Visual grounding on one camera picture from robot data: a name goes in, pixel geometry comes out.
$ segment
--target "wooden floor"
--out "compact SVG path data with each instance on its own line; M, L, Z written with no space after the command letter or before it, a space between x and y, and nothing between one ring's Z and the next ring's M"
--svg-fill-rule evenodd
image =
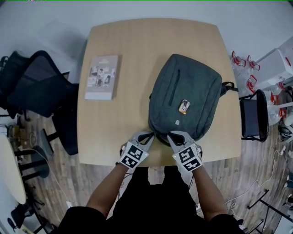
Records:
M27 137L33 131L37 140L35 144L42 146L39 132L42 128L45 128L48 134L55 132L52 120L51 118L40 117L32 112L29 113L29 116L31 122L26 122L25 126ZM53 173L50 173L46 179L31 179L29 183L36 186L37 197L46 204L42 208L41 213L53 224L59 225L67 210L66 200L68 199L74 206L84 206L92 191L111 171L112 167L80 164L78 155L69 156L64 151L59 139L52 141L51 144L54 148L54 155L48 157L50 166L67 198L56 184L52 176ZM229 147L229 142L223 146L223 150L227 147ZM270 127L269 138L264 143L242 141L241 157L205 163L204 167L222 192L224 199L228 201L247 191L256 179L259 180L259 185L269 179L274 162L274 151L280 151L282 147L283 143L278 139L277 126L273 126ZM288 150L292 150L292 146L287 144L286 147L284 155L289 159L287 157ZM233 202L236 203L233 208L234 212L237 216L244 219L244 226L248 227L249 230L258 225L261 219L264 219L266 207L262 204L257 204L251 210L248 210L246 207L256 201L262 195L264 189L270 190L264 197L264 201L277 209L281 208L288 195L292 192L291 189L283 187L288 175L285 159L277 153L275 154L275 159L274 174L270 181L266 182L261 188L255 183L248 193L227 203L227 208ZM290 168L293 168L292 161L289 159L288 164ZM182 174L182 177L189 184L191 175ZM130 178L131 176L125 179L121 192L126 188ZM151 184L162 183L163 178L163 167L149 169L149 181ZM198 202L194 183L190 193L194 200ZM280 218L280 215L270 211L267 220L268 226L264 233L271 233L272 230L275 231Z

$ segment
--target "book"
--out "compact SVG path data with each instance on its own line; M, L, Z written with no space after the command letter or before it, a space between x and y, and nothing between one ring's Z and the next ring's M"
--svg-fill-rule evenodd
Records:
M112 100L118 55L96 56L87 77L86 100Z

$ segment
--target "glove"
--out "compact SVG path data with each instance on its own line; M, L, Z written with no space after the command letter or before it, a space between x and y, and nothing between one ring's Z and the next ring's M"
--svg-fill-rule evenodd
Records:
M202 166L202 148L191 136L182 131L171 131L167 135L174 154L172 157L189 172Z
M149 154L148 150L154 141L154 133L151 132L137 132L126 143L126 146L122 147L120 154L120 163L127 166L130 169L136 168Z

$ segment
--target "gray backpack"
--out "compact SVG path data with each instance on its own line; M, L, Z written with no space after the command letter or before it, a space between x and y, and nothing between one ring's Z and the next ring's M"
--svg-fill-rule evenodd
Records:
M195 141L202 138L212 123L220 96L238 91L234 83L222 83L219 73L179 54L163 66L150 96L149 127L169 145L171 131L187 132Z

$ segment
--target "backpack zipper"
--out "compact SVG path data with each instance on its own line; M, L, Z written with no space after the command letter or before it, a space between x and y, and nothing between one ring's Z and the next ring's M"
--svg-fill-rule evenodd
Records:
M175 84L174 84L174 87L173 87L173 91L172 91L172 94L171 94L171 97L170 97L170 100L169 100L169 106L172 104L174 94L175 94L175 90L176 90L177 84L179 82L179 79L180 79L180 69L178 69L178 71L177 71L177 78L176 78L176 81L175 81Z

